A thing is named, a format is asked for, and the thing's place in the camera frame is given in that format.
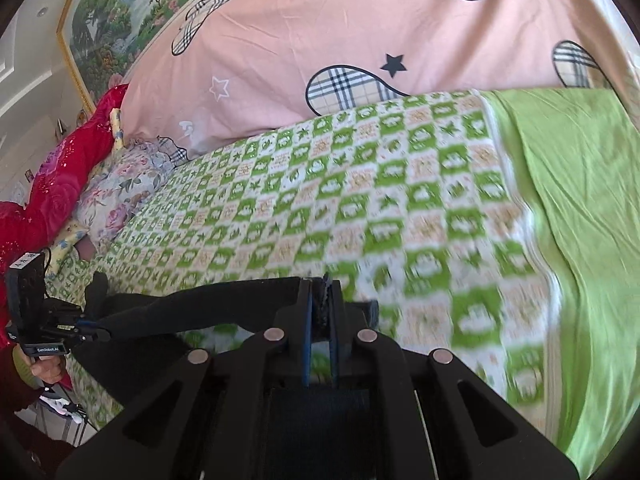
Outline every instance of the hand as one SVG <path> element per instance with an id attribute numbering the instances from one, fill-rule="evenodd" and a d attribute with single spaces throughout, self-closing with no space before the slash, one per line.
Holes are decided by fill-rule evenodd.
<path id="1" fill-rule="evenodd" d="M 65 374 L 65 358 L 59 355 L 43 356 L 39 360 L 34 361 L 30 357 L 27 357 L 22 351 L 22 348 L 18 347 L 18 352 L 22 360 L 27 363 L 31 369 L 31 373 L 39 378 L 44 383 L 56 384 L 62 380 Z"/>

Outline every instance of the black star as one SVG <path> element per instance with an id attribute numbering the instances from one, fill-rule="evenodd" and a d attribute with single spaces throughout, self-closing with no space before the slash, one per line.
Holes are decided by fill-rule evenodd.
<path id="1" fill-rule="evenodd" d="M 386 64 L 381 66 L 380 70 L 387 70 L 391 75 L 391 77 L 395 76 L 396 72 L 405 72 L 406 68 L 402 64 L 403 57 L 404 57 L 404 54 L 396 57 L 386 54 Z"/>

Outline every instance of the silver rivet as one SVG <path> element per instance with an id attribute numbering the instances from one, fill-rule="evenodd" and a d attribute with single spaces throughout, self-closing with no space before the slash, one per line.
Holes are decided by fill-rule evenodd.
<path id="1" fill-rule="evenodd" d="M 207 360 L 209 359 L 209 354 L 206 350 L 198 348 L 197 350 L 191 350 L 187 359 L 192 365 L 201 365 L 202 363 L 207 362 Z"/>
<path id="2" fill-rule="evenodd" d="M 449 352 L 449 350 L 445 350 L 444 348 L 438 348 L 433 353 L 433 358 L 439 362 L 441 365 L 448 365 L 453 361 L 453 354 Z"/>
<path id="3" fill-rule="evenodd" d="M 280 341 L 284 337 L 284 330 L 275 326 L 264 331 L 264 338 L 267 341 Z"/>
<path id="4" fill-rule="evenodd" d="M 378 339 L 378 332 L 370 328 L 363 328 L 358 332 L 358 339 L 363 343 L 373 343 Z"/>

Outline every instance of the ceiling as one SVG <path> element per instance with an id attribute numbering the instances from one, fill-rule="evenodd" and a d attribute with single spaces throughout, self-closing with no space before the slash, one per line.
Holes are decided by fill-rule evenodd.
<path id="1" fill-rule="evenodd" d="M 57 118 L 69 82 L 56 39 L 64 4 L 25 0 L 0 39 L 0 158 L 42 116 Z"/>

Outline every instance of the waterfall painting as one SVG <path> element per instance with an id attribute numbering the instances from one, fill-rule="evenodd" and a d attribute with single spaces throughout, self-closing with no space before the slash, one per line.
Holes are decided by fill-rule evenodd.
<path id="1" fill-rule="evenodd" d="M 188 1 L 66 0 L 58 41 L 89 110 Z"/>

